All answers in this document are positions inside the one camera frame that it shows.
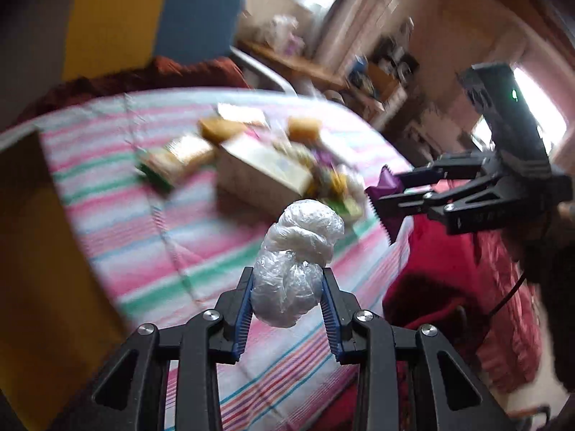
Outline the purple snack packet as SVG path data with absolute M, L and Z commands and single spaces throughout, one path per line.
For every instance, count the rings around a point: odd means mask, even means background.
M 398 195 L 403 191 L 404 186 L 401 184 L 401 180 L 390 171 L 388 166 L 381 168 L 377 184 L 367 186 L 364 190 L 381 226 L 389 236 L 390 243 L 396 242 L 404 218 L 386 211 L 383 201 L 388 196 Z

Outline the white plastic bag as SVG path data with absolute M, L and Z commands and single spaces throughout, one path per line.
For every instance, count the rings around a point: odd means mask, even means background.
M 256 317 L 291 328 L 321 300 L 323 268 L 345 232 L 343 219 L 315 199 L 290 204 L 261 243 L 250 299 Z

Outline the white cardboard box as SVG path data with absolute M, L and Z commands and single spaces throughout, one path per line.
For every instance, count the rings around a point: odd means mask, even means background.
M 313 182 L 308 168 L 243 133 L 219 146 L 219 188 L 274 218 L 303 199 Z

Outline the green yellow tissue pack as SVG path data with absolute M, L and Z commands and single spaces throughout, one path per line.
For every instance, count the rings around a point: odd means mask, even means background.
M 162 147 L 145 150 L 137 169 L 158 189 L 171 191 L 201 166 L 215 158 L 215 146 L 194 133 L 185 134 Z

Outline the orange wooden wardrobe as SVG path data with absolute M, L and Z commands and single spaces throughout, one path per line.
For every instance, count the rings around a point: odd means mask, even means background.
M 24 428 L 46 429 L 127 335 L 26 134 L 1 152 L 1 391 Z

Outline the red cloth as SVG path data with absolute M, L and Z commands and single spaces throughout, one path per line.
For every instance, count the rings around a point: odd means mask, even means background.
M 436 326 L 502 393 L 531 383 L 542 355 L 534 292 L 519 282 L 500 232 L 451 236 L 424 215 L 411 221 L 408 261 L 383 298 L 384 317 L 406 329 Z

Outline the wooden side desk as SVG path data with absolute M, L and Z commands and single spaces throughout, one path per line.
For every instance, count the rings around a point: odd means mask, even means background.
M 304 59 L 302 56 L 278 55 L 262 44 L 247 40 L 238 40 L 237 47 L 276 71 L 294 87 L 297 83 L 309 81 L 321 92 L 335 91 L 346 94 L 352 99 L 352 105 L 359 107 L 360 115 L 364 118 L 384 112 L 380 101 L 367 96 L 342 76 L 330 73 L 326 68 L 309 59 Z

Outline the striped pink green bedsheet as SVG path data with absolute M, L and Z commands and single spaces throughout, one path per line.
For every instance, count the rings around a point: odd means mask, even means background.
M 194 133 L 221 103 L 261 109 L 274 129 L 289 118 L 321 122 L 325 139 L 375 183 L 408 162 L 345 107 L 247 89 L 168 89 L 97 99 L 24 122 L 9 145 L 40 133 L 52 178 L 101 284 L 134 325 L 178 325 L 215 305 L 256 258 L 272 220 L 216 188 L 206 167 L 162 198 L 137 173 L 139 154 Z M 241 360 L 218 369 L 227 430 L 304 430 L 355 377 L 335 362 L 313 309 L 290 329 L 253 320 Z

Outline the dark red blanket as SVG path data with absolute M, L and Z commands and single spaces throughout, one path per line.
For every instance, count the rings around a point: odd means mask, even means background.
M 226 56 L 189 65 L 182 65 L 164 56 L 155 56 L 141 68 L 94 78 L 79 77 L 62 83 L 29 104 L 15 123 L 19 125 L 66 107 L 122 93 L 155 89 L 248 87 L 239 66 Z

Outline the grey yellow blue headboard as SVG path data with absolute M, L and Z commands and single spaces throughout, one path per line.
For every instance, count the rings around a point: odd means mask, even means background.
M 28 0 L 1 22 L 1 127 L 79 77 L 229 57 L 245 0 Z

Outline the white bed rail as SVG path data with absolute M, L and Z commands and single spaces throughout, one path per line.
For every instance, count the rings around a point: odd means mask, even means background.
M 230 59 L 240 68 L 245 79 L 256 79 L 256 89 L 280 92 L 288 96 L 297 96 L 295 89 L 289 81 L 246 52 L 236 47 L 230 48 Z

